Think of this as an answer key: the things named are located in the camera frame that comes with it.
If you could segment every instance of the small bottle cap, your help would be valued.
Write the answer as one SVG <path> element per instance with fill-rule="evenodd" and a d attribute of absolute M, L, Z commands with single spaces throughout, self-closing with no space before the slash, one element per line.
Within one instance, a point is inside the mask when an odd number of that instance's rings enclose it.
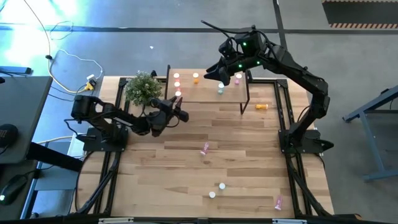
<path fill-rule="evenodd" d="M 216 197 L 216 193 L 215 192 L 210 192 L 209 196 L 210 196 L 210 198 L 215 198 Z"/>
<path fill-rule="evenodd" d="M 224 189 L 225 189 L 225 184 L 224 184 L 224 183 L 220 183 L 218 187 L 219 187 L 221 190 L 224 190 Z"/>

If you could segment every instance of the gray floor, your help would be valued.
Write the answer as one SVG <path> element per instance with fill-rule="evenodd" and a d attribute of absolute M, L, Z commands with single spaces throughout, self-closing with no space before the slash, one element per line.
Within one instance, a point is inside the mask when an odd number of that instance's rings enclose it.
<path fill-rule="evenodd" d="M 200 23 L 200 19 L 204 19 L 229 28 L 251 24 L 256 24 L 257 28 L 277 27 L 272 0 L 29 2 L 45 24 L 71 20 L 77 26 L 204 28 Z M 37 24 L 22 1 L 9 3 L 0 13 L 0 22 Z M 286 29 L 329 29 L 321 0 L 279 0 L 279 5 Z M 278 34 L 269 34 L 269 38 L 279 43 Z M 361 176 L 376 171 L 376 165 L 361 123 L 346 124 L 341 119 L 385 88 L 397 84 L 398 45 L 394 44 L 397 38 L 396 35 L 286 36 L 287 46 L 296 61 L 329 83 L 329 111 L 316 126 L 324 139 L 335 143 L 335 147 L 325 153 L 325 163 L 336 213 L 359 213 L 367 220 L 383 222 L 396 223 L 398 220 L 398 178 L 363 182 Z M 153 69 L 165 74 L 167 64 L 174 68 L 209 67 L 219 59 L 217 49 L 223 41 L 224 36 L 216 33 L 74 32 L 66 39 L 56 41 L 56 45 L 71 54 L 97 60 L 105 75 L 133 75 L 137 70 Z M 1 63 L 30 66 L 35 70 L 34 75 L 47 75 L 44 59 L 47 47 L 44 34 L 37 29 L 0 31 Z M 74 90 L 92 73 L 99 74 L 95 64 L 81 62 L 62 52 L 58 53 L 53 66 L 53 74 Z M 254 76 L 276 77 L 259 68 L 254 70 Z M 51 92 L 63 98 L 73 98 L 54 90 Z M 70 117 L 71 108 L 72 103 L 49 97 L 34 141 L 71 135 L 62 121 Z M 87 125 L 74 124 L 73 128 L 84 132 Z M 391 154 L 392 158 L 397 156 L 398 153 Z M 63 212 L 52 210 L 43 214 Z"/>

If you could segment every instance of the orange object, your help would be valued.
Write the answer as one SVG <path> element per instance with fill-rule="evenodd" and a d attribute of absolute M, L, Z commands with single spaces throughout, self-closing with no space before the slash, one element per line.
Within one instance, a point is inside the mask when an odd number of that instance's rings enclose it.
<path fill-rule="evenodd" d="M 268 105 L 256 105 L 256 109 L 268 109 Z"/>

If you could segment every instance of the blue metal frame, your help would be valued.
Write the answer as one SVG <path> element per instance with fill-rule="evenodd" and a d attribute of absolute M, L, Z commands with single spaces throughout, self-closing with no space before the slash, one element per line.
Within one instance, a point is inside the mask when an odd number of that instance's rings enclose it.
<path fill-rule="evenodd" d="M 398 176 L 398 169 L 386 170 L 386 168 L 384 167 L 384 164 L 380 157 L 379 149 L 377 148 L 375 136 L 372 133 L 372 130 L 369 126 L 368 120 L 366 119 L 366 113 L 377 113 L 377 110 L 375 110 L 375 109 L 379 108 L 382 105 L 385 105 L 386 103 L 392 101 L 393 99 L 395 99 L 397 97 L 398 97 L 398 85 L 395 86 L 394 88 L 391 88 L 389 90 L 382 92 L 378 97 L 371 100 L 369 103 L 366 103 L 365 105 L 361 106 L 360 108 L 354 110 L 352 113 L 343 117 L 343 120 L 346 123 L 349 123 L 350 121 L 352 121 L 355 118 L 361 119 L 363 128 L 366 133 L 366 137 L 369 141 L 369 145 L 372 150 L 372 154 L 373 154 L 374 159 L 377 164 L 377 168 L 379 169 L 379 171 L 377 171 L 375 173 L 364 175 L 363 179 L 365 181 Z"/>

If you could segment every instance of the potted plant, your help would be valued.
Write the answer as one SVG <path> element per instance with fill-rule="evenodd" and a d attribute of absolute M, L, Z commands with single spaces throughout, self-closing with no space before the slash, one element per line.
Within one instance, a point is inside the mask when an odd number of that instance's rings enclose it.
<path fill-rule="evenodd" d="M 160 83 L 151 77 L 150 73 L 138 71 L 135 78 L 129 80 L 124 87 L 126 100 L 136 106 L 149 106 L 151 98 L 158 98 L 162 95 Z"/>

